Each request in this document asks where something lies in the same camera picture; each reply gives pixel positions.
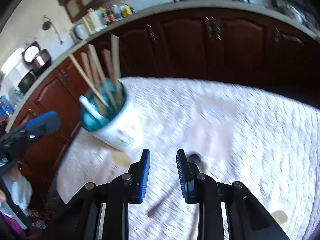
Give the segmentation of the stainless steel spoon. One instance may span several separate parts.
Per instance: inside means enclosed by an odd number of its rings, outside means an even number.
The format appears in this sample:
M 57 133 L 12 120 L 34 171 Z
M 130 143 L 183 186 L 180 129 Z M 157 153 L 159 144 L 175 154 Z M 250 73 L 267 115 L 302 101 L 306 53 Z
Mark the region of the stainless steel spoon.
M 198 166 L 198 169 L 200 172 L 206 171 L 206 164 L 199 153 L 197 153 L 197 152 L 188 153 L 187 160 L 191 163 L 195 163 Z M 176 189 L 176 187 L 178 185 L 179 185 L 179 182 L 175 181 L 174 184 L 172 185 L 172 187 L 170 188 L 170 190 L 168 192 L 166 192 L 165 194 L 163 194 L 161 199 L 152 208 L 149 209 L 149 211 L 147 213 L 147 216 L 149 218 L 152 218 L 156 214 L 156 212 L 159 210 L 161 205 L 169 198 L 169 196 L 174 192 L 174 190 Z

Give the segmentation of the white ceramic spoon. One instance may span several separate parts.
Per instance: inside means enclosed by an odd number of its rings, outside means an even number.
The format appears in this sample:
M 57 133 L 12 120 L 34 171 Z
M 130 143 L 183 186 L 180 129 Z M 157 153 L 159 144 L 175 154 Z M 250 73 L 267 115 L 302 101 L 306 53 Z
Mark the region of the white ceramic spoon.
M 102 121 L 104 119 L 104 117 L 89 102 L 88 98 L 81 95 L 79 97 L 79 101 L 84 106 L 84 108 L 88 111 L 88 113 L 93 116 L 93 118 L 95 118 L 98 121 Z

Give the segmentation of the teal-rimmed floral utensil holder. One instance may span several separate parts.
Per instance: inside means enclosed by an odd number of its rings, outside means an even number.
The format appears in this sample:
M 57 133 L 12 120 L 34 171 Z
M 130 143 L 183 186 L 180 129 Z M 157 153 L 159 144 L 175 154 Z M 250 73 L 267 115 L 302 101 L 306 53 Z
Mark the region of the teal-rimmed floral utensil holder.
M 143 141 L 142 114 L 135 105 L 127 86 L 120 82 L 123 95 L 123 103 L 115 112 L 107 108 L 102 121 L 93 118 L 81 104 L 82 127 L 92 135 L 120 150 L 129 151 L 140 146 Z M 99 112 L 95 102 L 95 94 L 89 89 L 85 95 L 93 107 Z

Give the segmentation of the light bamboo chopstick in holder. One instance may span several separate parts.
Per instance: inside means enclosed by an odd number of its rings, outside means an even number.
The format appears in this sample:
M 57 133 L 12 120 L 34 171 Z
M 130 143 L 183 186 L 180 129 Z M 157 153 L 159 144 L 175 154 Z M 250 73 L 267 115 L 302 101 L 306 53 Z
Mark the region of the light bamboo chopstick in holder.
M 85 82 L 88 84 L 92 92 L 95 94 L 95 96 L 100 100 L 100 102 L 106 106 L 110 107 L 108 103 L 103 99 L 102 95 L 98 92 L 98 90 L 95 88 L 95 85 L 89 80 L 88 76 L 85 74 L 84 70 L 81 68 L 80 64 L 76 60 L 73 54 L 68 55 L 71 59 L 72 63 L 75 65 L 76 69 L 78 70 L 79 74 L 82 76 L 82 78 L 85 80 Z

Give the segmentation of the rice cooker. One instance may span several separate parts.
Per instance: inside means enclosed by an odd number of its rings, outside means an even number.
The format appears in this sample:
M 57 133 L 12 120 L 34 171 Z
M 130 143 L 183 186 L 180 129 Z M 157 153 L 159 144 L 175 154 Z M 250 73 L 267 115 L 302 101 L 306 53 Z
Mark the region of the rice cooker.
M 51 66 L 52 57 L 48 50 L 41 49 L 37 41 L 29 45 L 22 53 L 23 62 L 27 68 L 39 77 L 43 72 Z

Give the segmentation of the white quilted tablecloth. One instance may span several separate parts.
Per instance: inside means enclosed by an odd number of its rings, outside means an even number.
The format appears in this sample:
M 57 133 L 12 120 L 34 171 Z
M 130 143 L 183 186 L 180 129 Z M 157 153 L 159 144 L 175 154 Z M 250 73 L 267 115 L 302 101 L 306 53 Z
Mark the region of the white quilted tablecloth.
M 193 239 L 196 205 L 181 194 L 176 152 L 197 153 L 202 171 L 226 184 L 239 180 L 290 239 L 319 225 L 319 110 L 263 90 L 187 79 L 122 80 L 132 100 L 137 144 L 115 151 L 82 129 L 57 173 L 68 202 L 87 182 L 123 174 L 151 152 L 146 197 L 129 208 L 131 239 Z

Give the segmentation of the dark wooden chopstick in holder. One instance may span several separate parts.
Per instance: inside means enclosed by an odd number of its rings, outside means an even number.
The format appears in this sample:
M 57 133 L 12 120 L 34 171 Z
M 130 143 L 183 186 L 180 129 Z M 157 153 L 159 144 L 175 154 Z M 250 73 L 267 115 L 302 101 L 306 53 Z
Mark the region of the dark wooden chopstick in holder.
M 103 57 L 104 57 L 105 64 L 107 66 L 107 71 L 108 71 L 109 78 L 111 79 L 112 85 L 115 88 L 116 87 L 116 80 L 114 78 L 114 73 L 113 73 L 111 52 L 109 50 L 107 50 L 107 49 L 104 49 L 102 51 L 102 54 L 103 54 Z

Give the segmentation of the dark wooden base cabinets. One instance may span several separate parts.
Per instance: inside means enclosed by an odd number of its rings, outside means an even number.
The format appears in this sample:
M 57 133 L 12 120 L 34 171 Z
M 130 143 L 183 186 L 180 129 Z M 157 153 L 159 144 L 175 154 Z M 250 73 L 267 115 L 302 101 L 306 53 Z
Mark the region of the dark wooden base cabinets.
M 93 38 L 98 53 L 119 37 L 123 77 L 180 77 L 257 87 L 319 107 L 319 42 L 276 12 L 194 8 L 135 15 Z M 28 90 L 8 129 L 56 111 L 58 132 L 23 156 L 22 173 L 40 200 L 80 128 L 78 96 L 88 85 L 66 56 Z

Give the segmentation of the yellow oil bottle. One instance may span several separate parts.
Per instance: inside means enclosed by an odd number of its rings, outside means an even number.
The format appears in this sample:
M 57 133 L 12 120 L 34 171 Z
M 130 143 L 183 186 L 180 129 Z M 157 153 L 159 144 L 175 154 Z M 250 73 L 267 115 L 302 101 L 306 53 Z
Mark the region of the yellow oil bottle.
M 128 16 L 134 14 L 134 12 L 132 11 L 132 8 L 128 4 L 126 4 L 124 0 L 119 0 L 119 1 L 120 1 L 120 6 L 119 6 L 120 12 L 123 18 L 127 18 Z

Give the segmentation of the black dish rack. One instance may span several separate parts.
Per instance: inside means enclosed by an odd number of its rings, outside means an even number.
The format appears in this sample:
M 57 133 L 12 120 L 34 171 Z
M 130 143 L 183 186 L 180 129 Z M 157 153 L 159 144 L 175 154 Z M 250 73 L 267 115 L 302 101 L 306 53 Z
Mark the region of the black dish rack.
M 298 21 L 307 28 L 311 27 L 307 18 L 310 9 L 302 0 L 271 0 L 271 4 L 276 11 Z

